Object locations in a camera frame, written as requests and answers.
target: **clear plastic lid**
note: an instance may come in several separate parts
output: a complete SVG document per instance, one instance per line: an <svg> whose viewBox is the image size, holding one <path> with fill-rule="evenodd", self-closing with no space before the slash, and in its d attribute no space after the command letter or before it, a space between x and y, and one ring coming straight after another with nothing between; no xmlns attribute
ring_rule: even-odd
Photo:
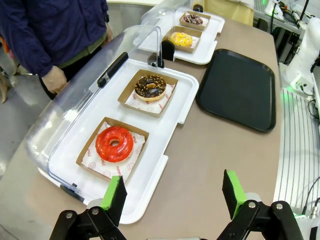
<svg viewBox="0 0 320 240"><path fill-rule="evenodd" d="M139 49L146 38L152 40L150 51ZM70 189L74 188L72 183L61 179L59 174L52 173L49 167L51 157L89 103L103 90L98 82L104 82L107 88L110 78L116 71L122 70L121 66L128 58L157 67L162 60L160 29L156 26L138 25L119 34L74 76L46 107L26 136L26 149L30 158L49 176Z"/></svg>
<svg viewBox="0 0 320 240"><path fill-rule="evenodd" d="M194 0L164 0L163 2L151 8L142 16L142 24L147 24L147 21L149 21L149 25L154 25L152 24L152 20L154 18L166 15L166 12L174 12L180 7L190 8L193 4L193 1Z"/></svg>

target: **cable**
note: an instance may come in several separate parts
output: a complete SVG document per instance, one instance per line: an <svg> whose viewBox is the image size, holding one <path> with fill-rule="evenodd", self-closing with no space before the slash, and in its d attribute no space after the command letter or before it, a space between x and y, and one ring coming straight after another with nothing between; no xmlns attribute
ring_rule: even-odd
<svg viewBox="0 0 320 240"><path fill-rule="evenodd" d="M4 230L6 233L8 233L10 236L14 237L16 240L19 240L19 238L17 238L17 237L16 237L15 235L13 235L11 232L9 232L7 229L5 229L4 226L2 226L1 224L0 224L0 227L3 228L3 230Z"/></svg>
<svg viewBox="0 0 320 240"><path fill-rule="evenodd" d="M274 15L275 15L276 6L277 6L277 4L275 3L274 7L273 7L272 15L271 15L271 23L270 23L270 34L271 35L272 35L272 28L273 28L273 24L274 24Z"/></svg>
<svg viewBox="0 0 320 240"><path fill-rule="evenodd" d="M309 113L310 113L310 115L312 116L312 117L314 117L315 119L319 119L319 117L317 116L317 115L313 115L312 113L311 113L311 110L310 110L310 103L311 102L314 102L314 105L316 105L316 100L310 100L309 102L308 102L308 111L309 111Z"/></svg>
<svg viewBox="0 0 320 240"><path fill-rule="evenodd" d="M314 72L314 70L315 70L315 67L316 66L318 66L320 64L320 56L314 61L314 64L312 65L312 67L311 67L311 73L313 73Z"/></svg>
<svg viewBox="0 0 320 240"><path fill-rule="evenodd" d="M309 189L308 195L306 196L305 205L302 210L302 215L306 215L309 195L311 193L311 190L314 188L314 185L318 182L319 179L320 179L320 176L318 176L318 178L313 182L312 186Z"/></svg>
<svg viewBox="0 0 320 240"><path fill-rule="evenodd" d="M307 6L308 6L308 3L309 3L309 0L306 0L305 4L304 4L304 7L303 7L303 10L302 10L302 13L301 13L301 16L300 16L300 21L302 21L302 18L304 17L304 14L305 14Z"/></svg>
<svg viewBox="0 0 320 240"><path fill-rule="evenodd" d="M306 93L305 90L304 90L304 87L303 87L302 85L300 85L300 88L301 88L301 91L302 91L305 95L310 96L310 97L312 97L312 96L314 95L314 93L312 93L311 95L308 94L308 93Z"/></svg>
<svg viewBox="0 0 320 240"><path fill-rule="evenodd" d="M314 206L317 206L319 201L320 201L320 197L318 197L318 198L315 200Z"/></svg>

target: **red glaze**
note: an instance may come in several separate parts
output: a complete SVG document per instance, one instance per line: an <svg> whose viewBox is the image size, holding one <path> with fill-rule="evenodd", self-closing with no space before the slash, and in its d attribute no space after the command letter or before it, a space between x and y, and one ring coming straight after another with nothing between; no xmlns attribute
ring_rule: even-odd
<svg viewBox="0 0 320 240"><path fill-rule="evenodd" d="M100 158L110 163L118 163L130 156L134 148L131 133L121 126L111 126L103 130L95 141L95 149Z"/></svg>

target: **black tray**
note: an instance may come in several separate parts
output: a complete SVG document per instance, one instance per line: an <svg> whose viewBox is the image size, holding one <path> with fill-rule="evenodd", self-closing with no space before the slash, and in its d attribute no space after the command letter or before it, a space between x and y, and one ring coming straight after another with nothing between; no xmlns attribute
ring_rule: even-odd
<svg viewBox="0 0 320 240"><path fill-rule="evenodd" d="M275 74L265 64L227 49L214 52L196 101L212 114L260 132L276 125Z"/></svg>

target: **white tray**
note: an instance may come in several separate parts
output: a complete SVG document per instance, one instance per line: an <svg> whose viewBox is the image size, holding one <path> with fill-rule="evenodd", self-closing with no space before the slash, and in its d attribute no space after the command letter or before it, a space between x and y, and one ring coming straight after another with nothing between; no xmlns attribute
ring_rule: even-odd
<svg viewBox="0 0 320 240"><path fill-rule="evenodd" d="M178 79L170 103L160 117L153 117L122 106L118 97L139 69L161 73ZM166 166L164 155L177 124L184 124L199 88L198 81L188 74L167 68L155 68L146 63L129 59L101 89L71 127L48 163L48 173L77 185L76 193L88 204L103 198L109 182L93 176L76 164L76 159L103 117L113 118L149 133L143 155L134 166L125 187L127 197L122 211L121 224L138 221Z"/></svg>
<svg viewBox="0 0 320 240"><path fill-rule="evenodd" d="M176 10L175 14L173 12L167 12L166 15L164 15L156 23L156 25L161 29L161 39L163 39L163 37L173 26L180 26L179 20L187 11L190 11L190 9L186 7L180 7ZM181 59L198 65L204 65L210 62L218 43L215 40L216 36L218 33L221 33L225 25L225 20L222 17L210 14L208 12L203 12L203 14L209 15L211 18L205 30L202 32L198 46L193 53L176 50L173 55L173 61L175 59ZM147 37L147 39L139 46L139 49L152 52L155 49L155 46L149 42L151 39L154 38Z"/></svg>

